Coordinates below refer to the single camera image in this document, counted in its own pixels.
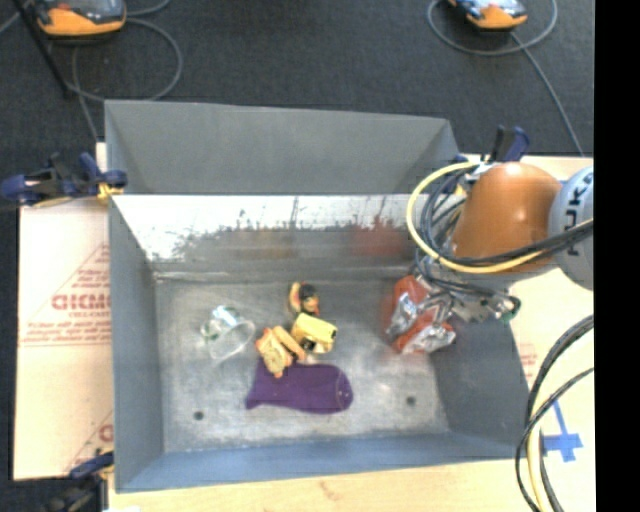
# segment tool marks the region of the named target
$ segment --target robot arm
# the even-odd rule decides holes
[[[418,336],[427,351],[452,341],[449,333],[425,343],[424,329],[415,332],[421,311],[436,297],[431,332],[450,328],[445,320],[452,315],[465,322],[510,320],[520,301],[509,287],[552,268],[593,289],[593,167],[562,183],[519,161],[456,163],[418,185],[406,220],[416,244],[410,274],[424,293],[412,300],[397,284],[394,295],[402,300],[387,335],[402,352],[418,346]]]

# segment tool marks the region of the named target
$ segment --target yellow toy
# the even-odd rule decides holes
[[[330,352],[338,328],[307,313],[300,313],[291,327],[291,336],[303,348],[317,354]]]
[[[276,379],[282,377],[284,369],[291,366],[294,355],[301,361],[307,357],[303,348],[279,325],[273,329],[265,328],[255,346],[265,366]]]

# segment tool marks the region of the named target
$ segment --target cardboard sheet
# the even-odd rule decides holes
[[[592,161],[527,157],[559,179]],[[18,374],[14,478],[66,475],[113,443],[107,215],[92,200],[24,209],[20,220]],[[593,293],[559,270],[519,282],[512,322],[532,379],[547,350],[593,312]],[[554,385],[593,364],[592,338],[566,354]],[[594,380],[559,401],[544,433],[567,440],[548,466],[567,510],[595,511]],[[475,510],[526,511],[511,461],[222,485],[110,493],[113,510]]]

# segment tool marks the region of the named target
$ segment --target yellow cable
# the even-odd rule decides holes
[[[529,480],[531,481],[531,487],[533,493],[536,496],[538,502],[538,508],[542,512],[551,511],[545,498],[544,487],[542,482],[536,478],[536,475],[540,475],[540,436],[542,431],[539,426],[535,426],[529,433],[529,439],[527,441],[527,466],[529,469]]]
[[[503,270],[508,270],[510,268],[517,267],[518,265],[526,263],[527,261],[532,260],[533,258],[542,254],[542,251],[536,251],[533,253],[526,254],[524,256],[520,256],[518,258],[514,258],[510,261],[497,263],[495,265],[488,265],[486,267],[470,267],[467,265],[460,265],[446,258],[443,258],[434,249],[432,249],[429,245],[427,245],[427,243],[420,237],[413,223],[413,207],[415,205],[416,200],[418,199],[418,196],[422,193],[422,191],[428,185],[430,185],[432,182],[434,182],[441,176],[444,176],[445,174],[449,174],[461,169],[475,167],[476,165],[478,164],[472,163],[472,162],[462,162],[458,164],[451,164],[431,173],[429,176],[427,176],[418,184],[418,186],[409,196],[409,201],[407,202],[407,212],[406,212],[407,228],[409,229],[409,233],[411,234],[413,241],[416,244],[418,244],[418,247],[420,247],[420,249],[422,249],[426,254],[436,259],[438,262],[442,263],[446,267],[449,267],[452,270],[458,270],[460,272],[467,272],[469,274],[489,274],[492,272],[501,272]]]

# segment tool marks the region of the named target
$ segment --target small figurine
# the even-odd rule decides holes
[[[307,313],[318,316],[320,314],[320,298],[313,285],[295,282],[289,289],[289,306],[294,313]]]
[[[265,366],[276,379],[282,377],[284,369],[294,359],[303,361],[307,354],[295,339],[281,326],[265,328],[262,337],[255,342]]]

